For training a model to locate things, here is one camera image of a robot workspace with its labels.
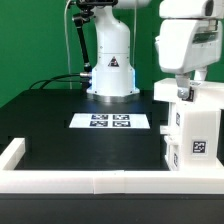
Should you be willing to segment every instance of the black table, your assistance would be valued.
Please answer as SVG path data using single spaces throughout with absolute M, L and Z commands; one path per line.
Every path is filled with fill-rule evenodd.
M 167 170 L 159 126 L 167 123 L 168 105 L 153 101 L 152 94 L 109 104 L 89 100 L 79 90 L 24 91 L 0 109 L 0 148 L 25 137 L 27 151 L 17 170 Z M 151 128 L 71 129 L 74 113 L 146 114 Z M 2 194 L 0 208 L 1 224 L 224 220 L 222 195 Z

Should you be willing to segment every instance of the cable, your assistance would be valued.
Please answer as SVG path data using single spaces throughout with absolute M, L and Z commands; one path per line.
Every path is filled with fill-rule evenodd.
M 54 80 L 58 80 L 58 79 L 64 79 L 64 78 L 72 78 L 72 77 L 80 77 L 79 73 L 76 74 L 68 74 L 68 75 L 59 75 L 59 76 L 55 76 L 51 79 L 49 79 L 48 81 L 46 81 L 41 87 L 40 89 L 43 89 L 46 85 L 48 85 L 50 82 L 54 81 Z
M 37 81 L 35 83 L 33 83 L 29 89 L 32 89 L 35 85 L 39 84 L 39 83 L 42 83 L 44 82 L 44 84 L 40 87 L 40 89 L 43 89 L 46 85 L 48 85 L 49 83 L 51 82 L 76 82 L 76 81 L 66 81 L 66 80 L 59 80 L 59 79 L 63 79 L 63 78 L 71 78 L 71 77 L 79 77 L 79 74 L 76 73 L 76 74 L 73 74 L 73 75 L 60 75 L 60 76 L 55 76 L 51 79 L 46 79 L 46 80 L 40 80 L 40 81 Z
M 135 68 L 136 31 L 137 31 L 137 0 L 135 0 L 134 38 L 133 38 L 133 55 L 132 55 L 132 65 L 134 68 Z
M 50 82 L 77 82 L 77 83 L 80 83 L 80 81 L 73 81 L 73 80 L 50 80 L 50 79 L 46 79 L 46 80 L 40 80 L 40 81 L 37 81 L 35 83 L 33 83 L 30 87 L 29 87 L 29 90 L 32 89 L 35 85 L 39 84 L 39 83 L 42 83 L 42 82 L 47 82 L 47 81 L 50 81 Z
M 67 50 L 67 59 L 68 59 L 68 73 L 71 74 L 71 54 L 70 54 L 70 46 L 68 39 L 68 25 L 67 25 L 67 10 L 72 0 L 68 0 L 65 6 L 64 11 L 64 27 L 65 27 L 65 42 L 66 42 L 66 50 Z

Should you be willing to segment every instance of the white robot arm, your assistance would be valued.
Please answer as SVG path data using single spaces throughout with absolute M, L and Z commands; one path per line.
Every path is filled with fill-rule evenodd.
M 134 9 L 146 6 L 150 0 L 77 0 L 81 9 L 73 20 L 81 37 L 86 72 L 92 70 L 89 98 L 105 102 L 126 102 L 136 97 L 135 71 L 130 65 L 129 28 L 114 18 L 112 9 Z M 94 18 L 97 31 L 97 65 L 92 69 L 85 47 L 82 25 Z
M 164 0 L 160 16 L 165 18 L 157 37 L 159 64 L 174 73 L 178 97 L 187 99 L 190 75 L 205 79 L 206 67 L 219 61 L 222 48 L 223 0 Z

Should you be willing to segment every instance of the white robot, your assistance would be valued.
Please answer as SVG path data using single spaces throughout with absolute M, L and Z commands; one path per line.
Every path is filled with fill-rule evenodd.
M 156 38 L 159 64 L 176 76 L 176 82 L 157 82 L 154 93 L 156 100 L 170 103 L 168 126 L 161 127 L 170 170 L 222 169 L 216 157 L 224 84 L 204 80 L 207 66 L 221 56 L 223 12 L 223 0 L 164 0 L 160 5 L 165 21 Z
M 97 31 L 98 61 L 92 69 L 92 86 L 87 90 L 89 98 L 104 102 L 126 102 L 138 95 L 135 70 L 130 65 L 130 31 L 124 23 L 114 18 L 112 9 L 145 7 L 149 2 L 150 0 L 76 1 L 82 11 L 73 17 L 77 29 L 93 17 Z M 82 43 L 83 41 L 81 45 L 85 70 L 90 72 L 87 50 Z

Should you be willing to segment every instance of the green wall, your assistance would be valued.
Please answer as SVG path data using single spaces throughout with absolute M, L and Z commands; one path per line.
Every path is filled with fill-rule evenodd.
M 65 0 L 0 1 L 0 106 L 29 88 L 35 81 L 67 74 L 67 56 L 64 38 Z M 159 34 L 161 19 L 158 16 L 160 0 L 152 0 L 138 10 L 135 69 L 137 86 L 152 89 L 153 83 L 167 77 L 158 66 L 154 39 Z M 69 11 L 69 17 L 77 10 Z M 133 10 L 116 10 L 115 15 L 124 21 L 133 34 Z M 72 72 L 82 71 L 83 63 L 77 34 L 68 22 L 72 55 Z M 89 56 L 96 63 L 96 34 L 93 22 L 85 26 Z M 223 58 L 210 67 L 209 79 L 222 81 Z M 51 88 L 69 88 L 57 83 Z

